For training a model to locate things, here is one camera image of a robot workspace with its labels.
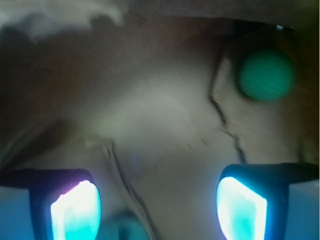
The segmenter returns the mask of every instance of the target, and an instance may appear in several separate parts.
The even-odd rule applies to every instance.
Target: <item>green round object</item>
[[[250,55],[239,74],[241,90],[260,101],[273,101],[286,96],[294,80],[293,63],[275,50],[260,50]]]

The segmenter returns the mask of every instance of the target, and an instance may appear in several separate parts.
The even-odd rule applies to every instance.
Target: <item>glowing light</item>
[[[54,240],[94,240],[100,225],[101,202],[97,187],[85,180],[51,205]]]
[[[217,189],[217,214],[228,240],[263,240],[266,231],[265,198],[234,177],[223,178]]]

